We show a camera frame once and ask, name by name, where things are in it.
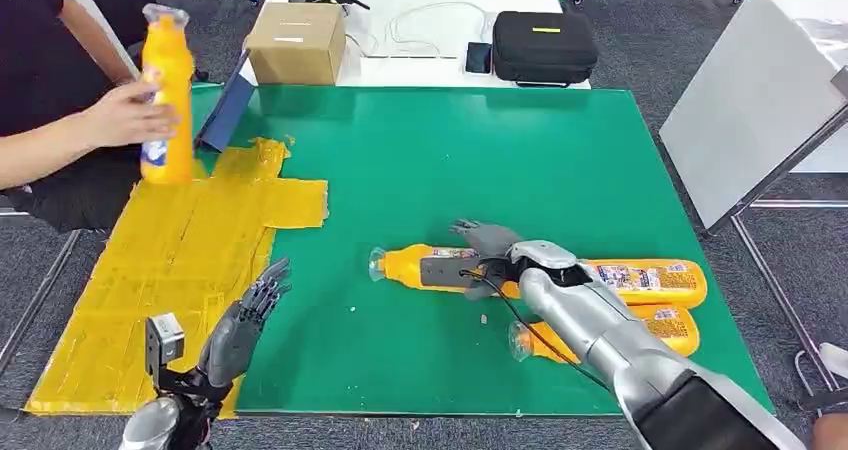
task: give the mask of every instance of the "green table surface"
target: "green table surface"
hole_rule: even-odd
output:
[[[198,122],[217,95],[195,90]],[[371,249],[463,246],[447,231],[459,217],[583,258],[698,262],[709,292],[692,311],[693,360],[773,411],[629,92],[267,86],[231,144],[257,135],[294,140],[282,174],[328,180],[329,217],[277,232],[272,258],[291,258],[294,290],[265,327],[237,411],[619,413],[574,369],[515,361],[503,302],[371,281]]]

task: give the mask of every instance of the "smartphone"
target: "smartphone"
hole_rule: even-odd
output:
[[[492,73],[492,44],[468,42],[465,55],[466,73]]]

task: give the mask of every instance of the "silver robotic arm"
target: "silver robotic arm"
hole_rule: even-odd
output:
[[[208,449],[212,422],[233,387],[247,371],[265,321],[291,289],[283,280],[288,259],[269,266],[233,302],[206,340],[197,365],[188,372],[170,370],[182,357],[185,335],[171,314],[147,319],[145,367],[158,398],[138,409],[124,427],[120,450]]]
[[[468,220],[452,227],[472,246],[484,242],[490,265],[499,263],[501,277],[519,282],[522,300],[600,377],[644,448],[806,448],[729,378],[652,335],[571,252],[514,233],[503,238],[503,228]]]

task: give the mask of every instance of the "floor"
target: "floor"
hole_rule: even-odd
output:
[[[257,9],[246,0],[160,0],[192,15],[189,42],[213,81],[229,75]],[[579,11],[594,24],[601,62],[598,88],[633,91],[653,134],[697,70],[735,7],[730,0],[586,0]],[[677,182],[684,202],[684,189]],[[848,198],[848,177],[791,177],[773,193],[786,197]],[[690,216],[694,215],[688,207]],[[848,346],[843,305],[848,223],[838,211],[751,211],[745,217],[811,332]],[[0,402],[22,405],[64,328],[102,249],[84,235],[9,370]],[[0,219],[0,339],[5,340],[64,241],[26,217]],[[739,330],[748,343],[778,417],[807,439],[812,415],[798,409],[803,390],[792,366],[799,349],[789,325],[735,232],[702,239]],[[0,424],[0,448],[114,448],[122,417],[21,417]],[[219,422],[218,448],[635,448],[621,419],[266,417]]]

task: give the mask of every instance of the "yellow tape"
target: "yellow tape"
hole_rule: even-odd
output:
[[[267,265],[272,228],[320,227],[327,216],[326,181],[277,178],[286,156],[282,143],[257,140],[228,148],[208,179],[136,186],[26,410],[132,413],[153,398],[151,315],[174,312],[183,326],[185,354],[172,367],[196,364],[221,314]]]

